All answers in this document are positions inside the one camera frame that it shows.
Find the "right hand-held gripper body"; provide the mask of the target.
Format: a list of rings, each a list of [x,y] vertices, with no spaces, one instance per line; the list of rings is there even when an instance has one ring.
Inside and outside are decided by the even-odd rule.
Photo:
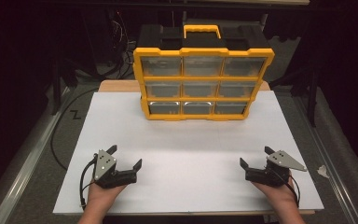
[[[271,187],[280,187],[289,180],[290,170],[306,172],[307,168],[283,150],[267,155],[264,170],[251,168],[245,171],[245,179]]]

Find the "metal floor rail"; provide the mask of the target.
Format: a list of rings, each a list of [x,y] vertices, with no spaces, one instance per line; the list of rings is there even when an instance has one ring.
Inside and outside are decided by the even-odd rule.
[[[358,224],[358,157],[324,98],[316,105],[315,127],[307,118],[305,101],[300,97],[293,100],[316,146],[321,161],[316,168],[325,166],[328,178],[323,177],[323,180],[334,193],[343,222]]]
[[[52,89],[47,92],[48,106],[21,145],[0,179],[0,224],[6,224],[25,191],[48,140],[62,115],[53,111]]]

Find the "black metal stand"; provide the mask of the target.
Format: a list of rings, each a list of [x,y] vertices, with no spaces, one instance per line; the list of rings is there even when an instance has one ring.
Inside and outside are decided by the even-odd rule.
[[[53,115],[56,115],[62,106],[62,82],[67,87],[77,85],[75,68],[72,62],[56,47],[52,61]]]
[[[315,127],[315,106],[317,87],[318,87],[319,70],[315,67],[299,68],[283,77],[279,77],[270,81],[269,86],[274,89],[275,87],[286,85],[288,82],[292,83],[290,90],[293,96],[308,96],[306,107],[307,119],[312,127]]]

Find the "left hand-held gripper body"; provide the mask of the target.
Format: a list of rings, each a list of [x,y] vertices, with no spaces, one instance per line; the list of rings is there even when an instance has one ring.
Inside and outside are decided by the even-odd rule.
[[[118,171],[117,159],[106,151],[100,150],[93,171],[94,182],[103,189],[126,186],[137,182],[137,169]]]

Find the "person's left hand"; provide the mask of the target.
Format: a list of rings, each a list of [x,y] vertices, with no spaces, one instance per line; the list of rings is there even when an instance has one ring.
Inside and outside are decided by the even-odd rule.
[[[112,189],[103,189],[97,184],[92,183],[89,186],[85,214],[93,215],[94,217],[104,217],[124,188],[126,188],[126,185]]]

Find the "wooden table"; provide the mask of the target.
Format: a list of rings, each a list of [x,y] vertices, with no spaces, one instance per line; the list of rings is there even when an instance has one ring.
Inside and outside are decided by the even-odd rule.
[[[106,80],[101,83],[99,92],[139,92],[136,80]],[[239,211],[239,212],[201,212],[193,216],[269,216],[273,211]]]

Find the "person's right hand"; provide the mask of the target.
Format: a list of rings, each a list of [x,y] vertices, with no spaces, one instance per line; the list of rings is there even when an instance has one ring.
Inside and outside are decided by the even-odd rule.
[[[286,216],[298,211],[295,194],[290,190],[290,187],[294,186],[292,180],[289,180],[286,185],[276,188],[255,182],[253,185],[267,197],[277,215]]]

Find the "white table board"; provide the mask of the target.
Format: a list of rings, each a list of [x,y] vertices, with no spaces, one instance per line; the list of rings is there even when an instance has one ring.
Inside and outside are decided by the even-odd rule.
[[[302,159],[273,91],[261,91],[247,119],[148,120],[137,92],[94,93],[54,213],[78,215],[79,182],[94,153],[117,146],[118,170],[137,161],[137,181],[118,196],[113,215],[267,212],[265,196],[244,178],[241,161],[263,168],[265,147]]]

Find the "yellow black drawer organizer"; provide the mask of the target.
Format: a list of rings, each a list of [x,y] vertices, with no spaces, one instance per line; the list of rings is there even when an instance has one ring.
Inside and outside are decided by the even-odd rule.
[[[141,28],[133,52],[141,108],[153,120],[241,120],[274,58],[257,25]]]

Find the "set of clear plastic drawers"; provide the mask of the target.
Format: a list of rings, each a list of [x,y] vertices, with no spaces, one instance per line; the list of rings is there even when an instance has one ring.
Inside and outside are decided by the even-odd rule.
[[[261,83],[264,57],[141,58],[151,115],[243,115]]]

